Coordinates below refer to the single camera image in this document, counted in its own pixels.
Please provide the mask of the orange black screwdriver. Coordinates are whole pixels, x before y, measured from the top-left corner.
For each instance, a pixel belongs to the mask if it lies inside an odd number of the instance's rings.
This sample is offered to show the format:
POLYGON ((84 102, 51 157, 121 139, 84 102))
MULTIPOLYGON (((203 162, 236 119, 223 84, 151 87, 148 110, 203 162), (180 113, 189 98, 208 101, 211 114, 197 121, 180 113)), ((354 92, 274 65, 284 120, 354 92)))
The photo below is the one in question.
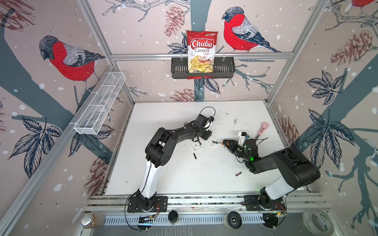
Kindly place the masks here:
POLYGON ((223 145, 223 146, 225 146, 225 145, 227 145, 227 143, 225 143, 225 142, 216 142, 216 141, 212 141, 212 145, 214 146, 214 145, 223 145))

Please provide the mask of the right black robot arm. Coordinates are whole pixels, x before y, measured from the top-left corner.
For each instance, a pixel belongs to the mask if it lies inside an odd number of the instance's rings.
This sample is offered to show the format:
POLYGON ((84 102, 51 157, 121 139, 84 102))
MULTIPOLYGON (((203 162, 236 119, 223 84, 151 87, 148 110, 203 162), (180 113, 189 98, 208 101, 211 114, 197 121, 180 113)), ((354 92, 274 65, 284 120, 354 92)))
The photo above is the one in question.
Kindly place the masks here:
POLYGON ((224 145, 237 158, 244 161, 253 174, 279 170, 281 176, 260 190, 259 206, 270 210, 278 205, 282 198, 321 177, 319 168, 296 148, 289 147, 270 155, 260 157, 255 139, 247 139, 242 145, 236 140, 223 140, 224 145))

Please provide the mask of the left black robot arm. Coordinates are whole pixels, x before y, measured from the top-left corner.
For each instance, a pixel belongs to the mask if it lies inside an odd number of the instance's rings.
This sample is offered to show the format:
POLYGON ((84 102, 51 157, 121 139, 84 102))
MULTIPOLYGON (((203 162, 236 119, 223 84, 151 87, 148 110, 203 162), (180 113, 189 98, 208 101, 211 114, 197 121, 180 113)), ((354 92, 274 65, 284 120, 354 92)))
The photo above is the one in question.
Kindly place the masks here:
POLYGON ((133 194, 142 210, 151 210, 155 204, 159 171, 166 165, 178 143, 185 140, 197 142, 199 138, 208 140, 212 135, 210 126, 214 117, 199 114, 194 121, 183 127, 167 130, 159 128, 145 148, 147 167, 141 187, 133 194))

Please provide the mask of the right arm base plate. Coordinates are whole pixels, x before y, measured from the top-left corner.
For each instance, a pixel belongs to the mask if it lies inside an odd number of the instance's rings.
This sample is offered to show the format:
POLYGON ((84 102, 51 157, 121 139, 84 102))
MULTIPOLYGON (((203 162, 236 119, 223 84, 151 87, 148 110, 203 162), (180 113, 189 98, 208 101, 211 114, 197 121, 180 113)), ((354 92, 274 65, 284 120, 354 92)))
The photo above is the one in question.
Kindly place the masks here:
POLYGON ((269 197, 260 195, 245 195, 243 205, 247 211, 286 211, 282 198, 271 200, 269 197))

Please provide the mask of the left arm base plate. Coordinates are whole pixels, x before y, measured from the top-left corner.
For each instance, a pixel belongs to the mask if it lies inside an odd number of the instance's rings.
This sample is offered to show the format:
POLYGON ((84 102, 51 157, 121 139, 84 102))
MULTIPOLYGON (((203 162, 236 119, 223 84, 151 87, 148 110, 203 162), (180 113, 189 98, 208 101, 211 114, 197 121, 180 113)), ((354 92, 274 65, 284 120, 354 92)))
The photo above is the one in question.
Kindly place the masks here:
POLYGON ((166 212, 168 205, 167 196, 153 196, 151 199, 146 200, 142 196, 131 196, 127 203, 128 213, 142 213, 142 212, 166 212))

